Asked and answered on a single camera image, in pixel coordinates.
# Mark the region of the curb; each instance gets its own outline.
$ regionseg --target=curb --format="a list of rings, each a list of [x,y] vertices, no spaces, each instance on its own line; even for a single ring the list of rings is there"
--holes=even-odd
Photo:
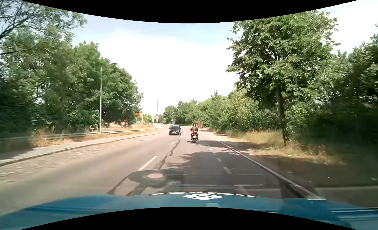
[[[151,136],[151,135],[156,135],[156,134],[160,134],[160,133],[152,133],[152,134],[148,134],[148,135],[141,135],[141,136],[136,136],[136,137],[131,137],[131,138],[112,140],[112,141],[103,142],[103,143],[95,143],[95,144],[86,144],[86,145],[82,145],[82,146],[75,146],[75,147],[71,147],[71,148],[68,148],[68,149],[61,149],[61,150],[53,151],[53,152],[50,152],[50,153],[38,154],[38,155],[29,156],[29,157],[25,157],[25,158],[21,158],[21,159],[14,159],[14,160],[11,160],[11,161],[3,162],[3,163],[0,163],[0,167],[5,166],[5,165],[11,165],[11,164],[14,164],[14,163],[17,163],[17,162],[20,162],[20,161],[24,161],[24,160],[30,160],[30,159],[34,159],[34,158],[38,158],[38,157],[42,157],[42,156],[46,156],[46,155],[51,155],[51,154],[56,154],[56,153],[68,151],[68,150],[79,149],[79,148],[88,147],[88,146],[92,146],[92,145],[98,145],[98,144],[106,144],[106,143],[121,141],[121,140],[125,140],[125,139]]]

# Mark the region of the guardrail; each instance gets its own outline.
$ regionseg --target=guardrail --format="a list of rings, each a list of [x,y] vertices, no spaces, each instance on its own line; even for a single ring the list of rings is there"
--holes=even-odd
[[[104,134],[127,133],[127,132],[138,132],[138,131],[145,131],[145,130],[151,130],[151,129],[157,129],[157,128],[119,130],[119,131],[102,131],[102,133],[104,133]],[[82,137],[82,136],[96,135],[96,134],[99,134],[99,132],[52,134],[52,135],[46,135],[46,136],[44,136],[44,138],[46,138],[46,139],[59,139],[59,138]],[[15,140],[15,139],[30,139],[30,137],[0,138],[0,141]]]

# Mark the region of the black border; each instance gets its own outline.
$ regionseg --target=black border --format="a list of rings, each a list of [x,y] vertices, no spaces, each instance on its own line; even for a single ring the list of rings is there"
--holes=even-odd
[[[89,15],[156,23],[221,23],[269,18],[331,7],[354,1],[258,1],[258,2],[69,2],[34,1],[57,9]]]
[[[59,229],[76,226],[77,229],[145,228],[187,229],[268,228],[268,229],[349,229],[331,223],[252,210],[207,207],[159,207],[108,212],[48,223],[28,229]]]

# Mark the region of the road edge line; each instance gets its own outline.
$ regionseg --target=road edge line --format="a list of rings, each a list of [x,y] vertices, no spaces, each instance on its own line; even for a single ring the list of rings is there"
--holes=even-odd
[[[214,137],[212,137],[212,136],[210,136],[210,135],[204,133],[203,131],[201,131],[201,132],[202,132],[203,134],[205,134],[206,136],[212,138],[213,140],[218,141],[218,142],[224,144],[223,142],[221,142],[221,141],[219,141],[219,140],[216,140]],[[284,176],[278,174],[276,171],[274,171],[274,170],[272,170],[272,169],[270,169],[270,168],[268,168],[268,167],[262,165],[261,163],[259,163],[259,162],[255,161],[255,160],[251,159],[250,157],[248,157],[248,156],[242,154],[241,152],[237,151],[237,150],[234,149],[233,147],[230,147],[230,146],[228,146],[227,144],[224,144],[224,145],[227,146],[227,148],[229,148],[230,150],[236,152],[237,154],[239,154],[239,155],[245,157],[246,159],[248,159],[248,160],[254,162],[255,164],[259,165],[260,167],[264,168],[264,169],[267,170],[268,172],[270,172],[270,173],[276,175],[277,177],[279,177],[279,178],[281,178],[281,179],[287,181],[288,183],[292,184],[293,186],[298,187],[299,189],[301,189],[301,190],[303,190],[304,192],[308,193],[310,196],[318,196],[318,195],[315,194],[314,192],[309,191],[308,189],[304,188],[303,186],[301,186],[301,185],[299,185],[299,184],[293,182],[292,180],[289,180],[289,179],[287,179],[286,177],[284,177]]]
[[[151,134],[148,134],[148,135],[141,135],[141,136],[136,136],[136,137],[131,137],[131,138],[111,140],[111,141],[103,142],[103,143],[95,143],[95,144],[87,144],[87,145],[82,145],[82,146],[75,146],[75,147],[71,147],[71,148],[68,148],[68,149],[61,149],[61,150],[57,150],[57,151],[50,152],[50,153],[38,154],[38,155],[34,155],[34,156],[29,156],[29,157],[26,157],[26,158],[14,159],[14,160],[11,160],[11,161],[8,161],[8,162],[3,162],[3,163],[0,163],[0,167],[5,166],[5,165],[11,165],[11,164],[14,164],[14,163],[17,163],[17,162],[20,162],[20,161],[35,159],[35,158],[46,156],[46,155],[57,154],[57,153],[68,151],[68,150],[79,149],[79,148],[98,145],[98,144],[106,144],[106,143],[111,143],[111,142],[115,142],[115,141],[121,141],[121,140],[125,140],[125,139],[132,139],[132,138],[138,138],[138,137],[145,137],[145,136],[156,135],[156,134],[160,134],[160,133],[151,133]]]

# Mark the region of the blue car hood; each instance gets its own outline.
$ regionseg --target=blue car hood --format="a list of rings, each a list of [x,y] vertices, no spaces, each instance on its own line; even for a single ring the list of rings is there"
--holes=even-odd
[[[346,226],[340,221],[344,216],[378,216],[378,212],[374,210],[323,200],[274,199],[217,192],[168,192],[136,196],[82,196],[57,200],[0,217],[0,229],[23,229],[76,217],[154,207],[225,207],[276,212],[342,226]]]

